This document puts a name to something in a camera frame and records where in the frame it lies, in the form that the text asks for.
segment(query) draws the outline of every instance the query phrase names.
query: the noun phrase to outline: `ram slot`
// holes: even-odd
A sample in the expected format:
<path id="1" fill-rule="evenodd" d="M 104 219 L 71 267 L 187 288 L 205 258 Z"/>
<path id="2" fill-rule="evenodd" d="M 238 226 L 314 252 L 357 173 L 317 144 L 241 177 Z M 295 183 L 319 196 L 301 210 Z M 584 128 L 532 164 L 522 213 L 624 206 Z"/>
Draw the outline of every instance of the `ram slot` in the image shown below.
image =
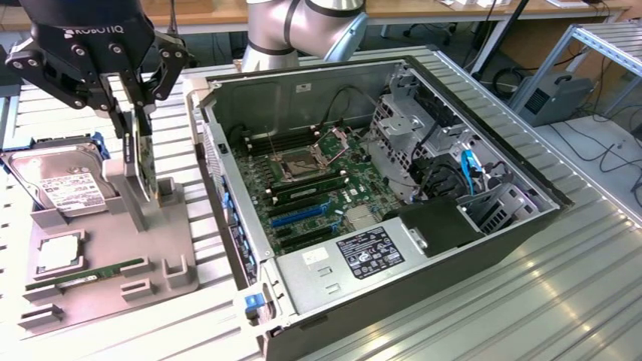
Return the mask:
<path id="1" fill-rule="evenodd" d="M 249 152 L 253 156 L 263 156 L 274 151 L 282 152 L 294 148 L 313 145 L 317 142 L 317 136 L 313 131 L 283 135 L 275 135 L 270 138 L 253 139 L 249 143 Z"/>
<path id="2" fill-rule="evenodd" d="M 325 180 L 319 183 L 286 190 L 285 192 L 273 195 L 274 205 L 285 205 L 290 202 L 298 201 L 299 199 L 317 197 L 343 188 L 346 188 L 343 178 L 339 178 L 338 180 Z"/>

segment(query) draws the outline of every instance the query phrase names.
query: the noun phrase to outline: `green circuit board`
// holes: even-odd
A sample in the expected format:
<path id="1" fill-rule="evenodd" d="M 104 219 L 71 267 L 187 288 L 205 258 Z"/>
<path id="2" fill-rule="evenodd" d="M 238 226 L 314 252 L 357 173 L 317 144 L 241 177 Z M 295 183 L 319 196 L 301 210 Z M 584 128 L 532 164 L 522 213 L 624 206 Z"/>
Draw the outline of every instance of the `green circuit board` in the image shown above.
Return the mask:
<path id="1" fill-rule="evenodd" d="M 277 154 L 271 153 L 263 156 L 249 156 L 243 150 L 233 150 L 235 153 L 237 164 L 243 175 L 245 184 L 250 196 L 253 197 L 253 203 L 262 222 L 263 230 L 278 255 L 293 252 L 294 250 L 309 247 L 329 238 L 338 237 L 339 235 L 355 231 L 355 225 L 346 217 L 346 212 L 351 208 L 366 206 L 377 220 L 381 221 L 383 215 L 401 206 L 394 191 L 389 188 L 379 171 L 370 161 L 365 161 L 363 157 L 366 156 L 366 152 L 362 149 L 362 144 L 355 133 L 347 135 L 347 145 L 350 148 L 325 169 L 319 169 L 317 166 L 310 166 L 309 169 L 302 168 L 311 164 L 311 161 L 309 161 L 309 155 L 311 154 L 313 149 L 311 146 L 289 149 L 281 153 L 275 152 Z M 323 157 L 330 161 L 345 150 L 345 144 L 337 136 L 330 134 L 319 140 L 319 150 Z M 293 181 L 286 180 L 287 176 L 282 171 L 279 162 L 274 162 L 277 156 L 279 159 L 294 159 L 299 161 L 299 169 L 293 170 L 291 167 L 290 170 L 293 170 L 293 173 L 297 173 L 297 171 L 303 172 L 299 174 L 303 176 L 301 179 L 338 173 L 341 171 L 346 171 L 346 175 L 339 181 L 331 181 L 333 184 L 330 184 L 330 189 L 341 187 L 339 189 L 329 192 L 321 191 L 321 194 L 303 195 L 301 197 L 305 202 L 306 200 L 309 201 L 310 199 L 314 199 L 318 204 L 327 206 L 327 210 L 322 215 L 293 222 L 286 226 L 273 227 L 273 221 L 275 219 L 287 217 L 301 211 L 297 210 L 279 214 L 275 217 L 270 216 L 271 211 L 279 207 L 279 205 L 275 205 L 273 195 L 267 194 L 266 190 L 269 188 L 277 189 L 279 186 L 293 184 Z M 269 169 L 269 172 L 271 173 L 270 179 L 266 175 L 267 171 L 263 169 Z M 331 234 L 309 241 L 301 241 L 297 244 L 289 243 L 289 240 L 295 237 L 307 235 L 321 229 L 327 229 L 327 227 L 334 228 Z M 278 233 L 283 229 L 289 230 L 287 236 L 279 235 Z"/>

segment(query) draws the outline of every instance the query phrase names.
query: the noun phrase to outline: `blue cable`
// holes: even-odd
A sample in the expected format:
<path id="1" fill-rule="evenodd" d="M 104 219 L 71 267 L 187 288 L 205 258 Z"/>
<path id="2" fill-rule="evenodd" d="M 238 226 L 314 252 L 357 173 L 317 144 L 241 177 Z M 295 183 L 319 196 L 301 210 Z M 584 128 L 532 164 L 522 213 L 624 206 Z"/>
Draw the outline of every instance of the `blue cable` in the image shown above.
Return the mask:
<path id="1" fill-rule="evenodd" d="M 462 152 L 462 172 L 466 181 L 469 182 L 470 195 L 474 196 L 474 185 L 473 177 L 470 176 L 470 167 L 474 167 L 478 171 L 482 171 L 482 165 L 479 165 L 477 159 L 474 158 L 473 150 L 466 149 Z"/>

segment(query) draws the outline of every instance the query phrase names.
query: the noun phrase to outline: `hard drive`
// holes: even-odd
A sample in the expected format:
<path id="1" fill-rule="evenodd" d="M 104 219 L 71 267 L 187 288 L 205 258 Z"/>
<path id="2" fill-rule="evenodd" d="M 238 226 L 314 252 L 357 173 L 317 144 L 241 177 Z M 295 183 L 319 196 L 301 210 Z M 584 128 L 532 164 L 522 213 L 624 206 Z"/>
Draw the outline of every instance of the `hard drive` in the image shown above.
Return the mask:
<path id="1" fill-rule="evenodd" d="M 58 208 L 66 217 L 106 211 L 106 199 L 116 197 L 115 188 L 102 175 L 104 159 L 110 159 L 110 154 L 99 133 L 42 140 L 0 154 L 39 209 Z"/>

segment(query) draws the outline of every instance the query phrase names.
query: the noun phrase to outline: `blue latch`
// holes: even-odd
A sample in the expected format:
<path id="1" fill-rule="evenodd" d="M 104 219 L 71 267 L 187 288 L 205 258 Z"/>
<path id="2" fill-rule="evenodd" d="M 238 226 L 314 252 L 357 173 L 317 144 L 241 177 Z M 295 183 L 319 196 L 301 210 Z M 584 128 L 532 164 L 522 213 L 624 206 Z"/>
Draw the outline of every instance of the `blue latch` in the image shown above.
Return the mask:
<path id="1" fill-rule="evenodd" d="M 246 304 L 246 307 L 245 307 L 246 313 L 255 311 L 258 308 L 262 308 L 265 306 L 263 295 L 258 293 L 257 295 L 247 296 L 245 298 L 245 304 Z"/>
<path id="2" fill-rule="evenodd" d="M 466 177 L 466 181 L 469 182 L 470 187 L 470 195 L 474 196 L 474 186 L 473 186 L 473 177 L 470 176 L 470 168 L 475 168 L 478 171 L 482 171 L 482 166 L 477 161 L 473 150 L 466 149 L 462 152 L 462 171 L 463 176 Z"/>

